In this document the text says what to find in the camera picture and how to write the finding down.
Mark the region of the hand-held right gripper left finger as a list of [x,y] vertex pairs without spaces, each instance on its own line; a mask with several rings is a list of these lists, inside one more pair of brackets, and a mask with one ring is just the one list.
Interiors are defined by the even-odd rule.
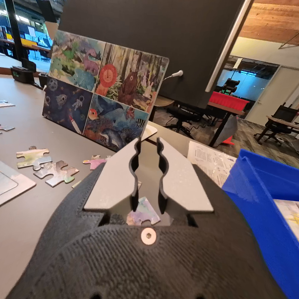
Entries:
[[105,163],[84,210],[128,214],[139,203],[138,178],[141,138],[135,138]]

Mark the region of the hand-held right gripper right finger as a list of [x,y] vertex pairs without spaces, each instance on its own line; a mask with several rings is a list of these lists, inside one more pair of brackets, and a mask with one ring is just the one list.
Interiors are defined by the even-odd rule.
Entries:
[[163,138],[157,138],[156,145],[162,171],[158,194],[161,214],[214,212],[193,164]]

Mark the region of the pastel purple pink puzzle piece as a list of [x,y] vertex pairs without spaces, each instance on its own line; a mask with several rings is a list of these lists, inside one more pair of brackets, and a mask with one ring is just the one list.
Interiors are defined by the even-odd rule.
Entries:
[[155,225],[160,222],[160,217],[151,206],[146,197],[139,199],[136,211],[131,211],[126,218],[126,224],[132,226],[141,226],[144,222],[150,222]]

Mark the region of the dinosaur puzzle tray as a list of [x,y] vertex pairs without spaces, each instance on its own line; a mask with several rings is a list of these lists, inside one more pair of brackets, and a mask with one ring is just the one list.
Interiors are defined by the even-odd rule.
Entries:
[[36,182],[0,162],[0,205],[36,186]]

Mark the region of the paper instruction sheet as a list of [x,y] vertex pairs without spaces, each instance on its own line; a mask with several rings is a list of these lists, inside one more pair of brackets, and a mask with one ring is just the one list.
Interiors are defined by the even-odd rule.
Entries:
[[227,180],[237,158],[194,141],[189,142],[187,159],[197,165],[220,188]]

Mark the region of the brown grey puzzle piece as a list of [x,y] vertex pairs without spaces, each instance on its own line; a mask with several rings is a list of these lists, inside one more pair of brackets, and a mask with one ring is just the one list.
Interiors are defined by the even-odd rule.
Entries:
[[74,175],[77,174],[79,170],[75,167],[69,167],[67,169],[64,169],[64,167],[66,166],[68,166],[68,164],[62,160],[56,163],[48,162],[45,163],[43,168],[36,171],[34,175],[40,179],[52,175],[52,178],[45,181],[46,184],[48,184],[51,187],[55,187],[62,182],[68,184],[75,179]]

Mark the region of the white monitor stand base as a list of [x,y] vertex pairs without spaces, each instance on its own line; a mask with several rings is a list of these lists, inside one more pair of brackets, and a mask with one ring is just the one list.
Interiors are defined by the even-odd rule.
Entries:
[[145,129],[144,129],[143,134],[141,136],[141,141],[144,141],[144,140],[148,139],[149,137],[153,136],[157,132],[158,132],[157,128],[147,124],[145,126]]

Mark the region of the black office chair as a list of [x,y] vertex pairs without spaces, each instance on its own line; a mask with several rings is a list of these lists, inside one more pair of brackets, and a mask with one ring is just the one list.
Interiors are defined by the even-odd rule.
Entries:
[[262,144],[261,139],[267,137],[264,142],[273,139],[275,143],[282,146],[286,143],[285,140],[280,140],[276,137],[277,134],[291,134],[299,133],[298,123],[293,123],[294,118],[297,116],[298,109],[293,109],[285,106],[279,106],[277,111],[271,115],[267,116],[267,122],[265,128],[261,133],[254,134],[258,144]]
[[186,122],[189,125],[192,124],[191,122],[199,123],[201,121],[201,119],[203,118],[204,113],[189,111],[189,110],[182,109],[181,107],[175,107],[175,106],[171,106],[171,107],[167,108],[166,112],[172,116],[172,119],[176,118],[177,122],[176,122],[176,124],[173,124],[173,125],[167,125],[170,122],[170,121],[168,121],[164,127],[167,129],[175,129],[177,133],[179,133],[181,131],[192,140],[195,140],[195,139],[191,135],[191,130],[193,128],[198,129],[200,126],[204,127],[203,125],[199,125],[197,128],[194,126],[191,128],[187,128],[187,127],[183,126],[183,122]]

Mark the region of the blue plastic bin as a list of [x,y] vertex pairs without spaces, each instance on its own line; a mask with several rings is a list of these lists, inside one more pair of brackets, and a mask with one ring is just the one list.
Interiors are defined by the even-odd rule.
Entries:
[[274,202],[298,201],[298,168],[241,149],[222,189],[244,215],[286,297],[298,298],[299,243]]

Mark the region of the wooden chair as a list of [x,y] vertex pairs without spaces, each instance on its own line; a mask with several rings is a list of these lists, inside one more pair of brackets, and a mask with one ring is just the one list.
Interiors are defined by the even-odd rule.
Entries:
[[171,99],[168,99],[166,97],[157,95],[155,103],[154,103],[153,108],[152,108],[151,113],[150,113],[149,121],[150,122],[153,121],[156,109],[158,107],[167,107],[169,105],[172,105],[173,103],[174,103],[174,100],[171,100]]

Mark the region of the green blue puzzle piece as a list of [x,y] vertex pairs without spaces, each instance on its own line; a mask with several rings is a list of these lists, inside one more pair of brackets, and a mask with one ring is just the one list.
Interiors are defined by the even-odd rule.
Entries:
[[32,166],[34,171],[41,170],[44,164],[52,162],[52,158],[44,154],[49,154],[49,149],[37,149],[36,146],[30,146],[28,151],[17,152],[17,158],[24,158],[24,161],[17,162],[17,168]]

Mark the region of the red crate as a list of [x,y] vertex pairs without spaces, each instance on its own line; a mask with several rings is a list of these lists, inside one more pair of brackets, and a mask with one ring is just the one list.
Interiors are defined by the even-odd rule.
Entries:
[[213,92],[208,105],[212,106],[212,104],[217,104],[234,110],[243,111],[248,103],[249,101],[247,100],[225,95],[220,92]]

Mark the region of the illustrated puzzle box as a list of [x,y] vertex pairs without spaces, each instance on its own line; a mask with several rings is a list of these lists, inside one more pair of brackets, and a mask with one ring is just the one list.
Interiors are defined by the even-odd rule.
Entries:
[[114,152],[143,135],[169,59],[58,30],[42,116]]

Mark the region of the black machine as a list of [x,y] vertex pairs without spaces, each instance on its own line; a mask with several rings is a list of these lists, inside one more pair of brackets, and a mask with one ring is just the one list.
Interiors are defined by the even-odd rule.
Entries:
[[222,86],[221,93],[225,95],[231,95],[232,93],[236,92],[237,86],[240,84],[240,80],[232,80],[231,78],[228,78],[225,84]]

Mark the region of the puzzle board in bin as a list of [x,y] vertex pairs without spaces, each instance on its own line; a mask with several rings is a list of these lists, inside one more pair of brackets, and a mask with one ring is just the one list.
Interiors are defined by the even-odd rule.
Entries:
[[274,199],[274,202],[295,237],[299,240],[299,202],[279,199]]

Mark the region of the white door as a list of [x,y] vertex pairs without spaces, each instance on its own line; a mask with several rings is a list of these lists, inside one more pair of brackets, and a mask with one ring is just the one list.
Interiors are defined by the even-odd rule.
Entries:
[[266,116],[273,115],[280,105],[287,102],[289,102],[289,106],[292,105],[294,100],[290,102],[290,99],[297,90],[298,84],[299,70],[280,65],[245,120],[265,125]]

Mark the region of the black display device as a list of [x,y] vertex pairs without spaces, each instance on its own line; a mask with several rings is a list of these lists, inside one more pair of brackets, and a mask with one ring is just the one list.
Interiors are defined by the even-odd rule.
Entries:
[[12,66],[10,68],[14,80],[24,84],[34,84],[34,73],[36,68],[28,69],[22,66]]

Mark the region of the black monitor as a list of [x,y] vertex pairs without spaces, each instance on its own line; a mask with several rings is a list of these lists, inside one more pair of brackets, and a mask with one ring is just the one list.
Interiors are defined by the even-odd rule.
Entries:
[[58,29],[168,58],[159,95],[206,108],[253,2],[69,0]]

